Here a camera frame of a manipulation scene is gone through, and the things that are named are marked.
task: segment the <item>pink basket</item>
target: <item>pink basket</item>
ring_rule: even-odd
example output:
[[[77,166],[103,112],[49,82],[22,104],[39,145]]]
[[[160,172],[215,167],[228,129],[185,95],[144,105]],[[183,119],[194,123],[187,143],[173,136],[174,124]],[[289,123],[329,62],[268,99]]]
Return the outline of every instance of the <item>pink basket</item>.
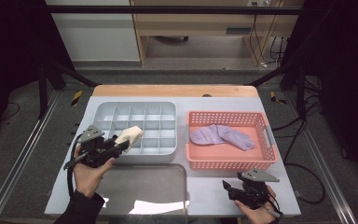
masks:
[[[189,111],[188,131],[212,124],[227,125],[248,134],[255,147],[243,151],[230,143],[201,146],[188,138],[186,156],[192,170],[266,170],[278,161],[278,149],[273,141],[267,117],[258,112]]]

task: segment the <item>purple towel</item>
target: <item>purple towel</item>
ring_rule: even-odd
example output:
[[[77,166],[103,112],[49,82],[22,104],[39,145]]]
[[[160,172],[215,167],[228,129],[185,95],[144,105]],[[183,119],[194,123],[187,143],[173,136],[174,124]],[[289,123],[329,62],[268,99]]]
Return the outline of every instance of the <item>purple towel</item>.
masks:
[[[225,125],[217,125],[217,132],[224,140],[242,150],[249,150],[255,147],[255,142],[246,133],[231,129]]]
[[[226,141],[217,132],[216,125],[198,128],[190,133],[190,140],[195,144],[210,145],[222,144]]]

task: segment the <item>sleeve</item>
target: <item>sleeve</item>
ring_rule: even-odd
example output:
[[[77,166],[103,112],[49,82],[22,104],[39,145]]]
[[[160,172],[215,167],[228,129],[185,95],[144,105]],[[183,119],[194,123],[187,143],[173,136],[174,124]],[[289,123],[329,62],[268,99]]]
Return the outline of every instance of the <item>sleeve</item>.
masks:
[[[103,207],[104,199],[97,193],[88,198],[75,190],[65,212],[54,224],[94,224]]]
[[[271,221],[269,224],[278,224],[279,223],[279,219],[275,218],[275,220]]]

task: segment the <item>human hand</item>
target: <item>human hand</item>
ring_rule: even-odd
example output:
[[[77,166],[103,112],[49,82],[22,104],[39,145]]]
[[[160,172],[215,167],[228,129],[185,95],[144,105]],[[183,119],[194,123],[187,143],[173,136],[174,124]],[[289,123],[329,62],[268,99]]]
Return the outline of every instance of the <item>human hand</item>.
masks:
[[[274,202],[274,198],[276,194],[270,186],[267,186],[267,188],[270,194],[269,200]],[[268,210],[274,211],[274,208],[270,203],[265,203],[264,207],[259,207],[255,210],[250,209],[240,201],[235,200],[234,203],[248,217],[248,219],[251,221],[252,224],[267,224],[275,220],[275,217],[272,214],[270,214],[268,211]]]
[[[80,146],[76,147],[74,156],[78,157]],[[76,190],[88,198],[94,196],[95,190],[100,186],[103,174],[112,167],[115,158],[109,159],[104,165],[98,168],[91,168],[78,162],[74,167]]]

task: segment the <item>table surface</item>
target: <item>table surface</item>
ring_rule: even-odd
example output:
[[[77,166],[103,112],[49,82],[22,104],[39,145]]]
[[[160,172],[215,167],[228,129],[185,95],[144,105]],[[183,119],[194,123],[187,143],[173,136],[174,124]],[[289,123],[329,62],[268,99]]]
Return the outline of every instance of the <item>table surface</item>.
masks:
[[[238,217],[241,211],[228,199],[227,192],[222,187],[222,180],[226,180],[233,187],[241,181],[232,171],[193,171],[189,168],[185,153],[185,119],[186,111],[191,109],[258,111],[265,113],[258,96],[257,89],[250,86],[231,85],[101,85],[95,88],[90,97],[85,116],[78,132],[90,125],[96,107],[107,101],[170,101],[176,104],[178,115],[178,143],[172,164],[180,164],[186,169],[187,199],[190,205],[187,213],[194,217]],[[285,171],[282,159],[270,165],[267,173],[280,179],[280,182],[268,182],[277,193],[277,201],[281,211],[287,217],[301,214],[290,180]],[[52,216],[61,214],[69,201],[66,187],[66,172],[60,170],[54,185],[45,213]]]

